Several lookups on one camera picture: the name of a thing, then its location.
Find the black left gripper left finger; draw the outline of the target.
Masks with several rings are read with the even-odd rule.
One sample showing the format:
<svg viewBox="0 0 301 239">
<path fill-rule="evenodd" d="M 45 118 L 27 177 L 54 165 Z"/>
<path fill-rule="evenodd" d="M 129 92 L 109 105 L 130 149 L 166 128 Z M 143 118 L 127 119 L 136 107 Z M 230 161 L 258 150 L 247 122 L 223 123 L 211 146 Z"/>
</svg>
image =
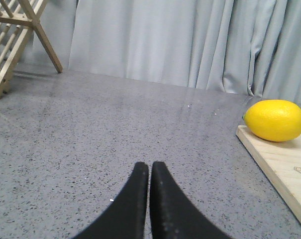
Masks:
<svg viewBox="0 0 301 239">
<path fill-rule="evenodd" d="M 78 239 L 142 239 L 148 192 L 148 166 L 137 162 L 124 187 L 110 206 Z"/>
</svg>

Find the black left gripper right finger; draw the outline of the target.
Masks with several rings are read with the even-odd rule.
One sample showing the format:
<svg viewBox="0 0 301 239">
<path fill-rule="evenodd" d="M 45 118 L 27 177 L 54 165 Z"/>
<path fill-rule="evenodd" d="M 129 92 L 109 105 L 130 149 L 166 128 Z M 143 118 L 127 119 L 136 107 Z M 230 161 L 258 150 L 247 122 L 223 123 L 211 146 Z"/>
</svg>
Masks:
<svg viewBox="0 0 301 239">
<path fill-rule="evenodd" d="M 154 239 L 229 239 L 186 197 L 164 162 L 152 165 L 150 221 Z"/>
</svg>

